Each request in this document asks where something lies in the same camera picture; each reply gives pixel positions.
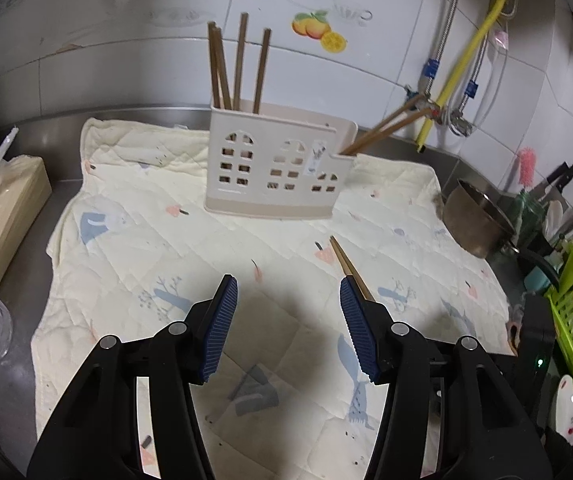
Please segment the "chopstick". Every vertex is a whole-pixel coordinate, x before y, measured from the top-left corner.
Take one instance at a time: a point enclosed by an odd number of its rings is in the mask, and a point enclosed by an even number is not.
[[[362,296],[364,296],[364,298],[366,298],[369,301],[375,301],[375,298],[371,294],[371,291],[368,290],[368,287],[364,283],[362,276],[358,274],[357,269],[353,266],[351,260],[348,259],[348,256],[346,256],[346,253],[342,250],[342,247],[340,247],[340,244],[337,242],[337,240],[335,240],[334,236],[330,237],[330,245],[331,247],[333,247],[333,250],[335,251],[335,256],[337,256],[339,264],[342,266],[342,270],[344,270],[344,274],[346,274],[347,276],[351,275],[355,278],[357,286],[360,288],[360,291],[362,292]]]
[[[264,86],[264,74],[266,72],[266,57],[268,57],[268,44],[271,40],[271,29],[264,29],[262,38],[262,51],[260,52],[260,65],[258,66],[258,78],[255,81],[255,99],[253,99],[253,113],[260,113],[262,101],[262,87]]]
[[[405,119],[397,122],[395,124],[391,124],[388,128],[384,128],[380,132],[375,132],[373,134],[366,134],[365,136],[361,137],[360,139],[356,140],[353,144],[351,144],[348,148],[346,148],[340,155],[357,155],[362,150],[366,149],[368,146],[377,142],[378,140],[385,139],[389,135],[397,130],[404,128],[405,126],[409,126],[409,124],[414,123],[418,119],[430,115],[432,113],[431,108],[423,108],[422,110],[418,110],[413,112],[411,115],[406,117]]]
[[[363,150],[365,147],[367,147],[368,145],[370,145],[372,142],[376,142],[376,140],[374,139],[381,139],[383,137],[380,137],[379,134],[383,131],[388,131],[388,135],[390,135],[391,133],[393,133],[394,131],[399,130],[400,128],[403,128],[404,126],[407,126],[408,124],[412,123],[413,121],[416,121],[418,118],[426,115],[425,113],[421,113],[418,114],[417,112],[415,113],[415,118],[413,118],[412,121],[409,122],[404,122],[404,124],[402,124],[401,126],[399,126],[398,128],[391,130],[390,128],[392,126],[389,126],[388,128],[383,130],[383,127],[386,126],[387,124],[389,124],[391,121],[393,121],[397,116],[401,115],[402,113],[406,112],[407,110],[411,109],[413,106],[415,106],[419,101],[424,100],[425,97],[422,94],[417,94],[416,96],[412,97],[411,99],[409,99],[408,101],[406,101],[401,107],[399,107],[397,110],[395,110],[392,114],[388,115],[387,117],[383,118],[383,120],[381,120],[379,123],[375,124],[374,127],[372,127],[372,129],[370,131],[368,131],[367,133],[364,134],[364,136],[360,137],[360,139],[356,140],[353,144],[351,144],[350,146],[347,146],[341,153],[340,155],[355,155],[356,153],[359,153],[359,150]]]
[[[249,13],[240,15],[240,31],[238,33],[238,52],[235,58],[235,81],[233,83],[233,110],[240,110],[240,91],[242,90],[242,65],[244,63],[244,43],[249,23]]]
[[[220,82],[217,78],[217,57],[215,56],[214,31],[215,22],[208,22],[208,55],[211,64],[211,89],[213,92],[213,108],[220,108]]]
[[[215,60],[217,61],[217,73],[220,75],[220,85],[222,86],[222,101],[224,108],[232,110],[231,94],[229,92],[229,80],[226,76],[226,60],[224,59],[224,45],[222,44],[222,30],[220,27],[214,27],[215,39]]]

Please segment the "saucepan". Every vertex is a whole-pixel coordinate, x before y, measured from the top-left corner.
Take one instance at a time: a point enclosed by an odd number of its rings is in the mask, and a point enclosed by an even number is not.
[[[446,200],[442,218],[455,241],[478,258],[496,251],[514,253],[539,267],[558,288],[557,271],[543,256],[515,246],[511,241],[515,236],[513,225],[489,197],[464,180],[457,182],[458,186]]]

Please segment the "yellow hose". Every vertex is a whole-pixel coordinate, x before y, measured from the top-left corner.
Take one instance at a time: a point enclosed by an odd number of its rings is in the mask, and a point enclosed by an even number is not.
[[[435,104],[438,105],[440,108],[442,108],[446,104],[448,99],[455,91],[455,88],[457,87],[458,82],[463,76],[466,67],[471,61],[473,54],[475,53],[481,41],[484,39],[484,36],[487,35],[493,23],[495,23],[495,20],[499,17],[499,14],[500,12],[502,12],[502,8],[504,7],[505,3],[506,0],[495,0],[492,9],[490,9],[486,19],[484,19],[484,23],[482,23],[482,26],[479,28],[475,36],[473,36],[473,39],[467,45],[466,50],[463,52],[463,54],[461,54],[460,59],[458,59],[455,68],[453,69],[448,80],[446,81],[446,85],[444,85],[444,88],[440,92],[439,97],[435,101]],[[428,137],[428,134],[431,131],[431,126],[433,126],[432,119],[426,119],[424,121],[424,124],[422,124],[422,129],[419,131],[419,135],[417,136],[416,140],[418,151],[421,151],[421,149],[424,147],[424,143],[426,142],[426,137]]]

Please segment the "black pot handle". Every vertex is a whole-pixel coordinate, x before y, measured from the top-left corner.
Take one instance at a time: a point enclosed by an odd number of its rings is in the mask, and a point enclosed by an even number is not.
[[[523,258],[538,267],[549,279],[551,285],[554,286],[556,290],[559,290],[559,274],[543,256],[529,249],[519,249],[515,250],[515,252],[519,258]]]

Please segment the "pink bottle brush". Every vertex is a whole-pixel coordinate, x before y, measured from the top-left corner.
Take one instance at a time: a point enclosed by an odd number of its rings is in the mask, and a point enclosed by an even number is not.
[[[520,184],[521,186],[532,187],[533,177],[535,176],[535,162],[537,155],[532,148],[524,148],[517,154],[520,161]]]

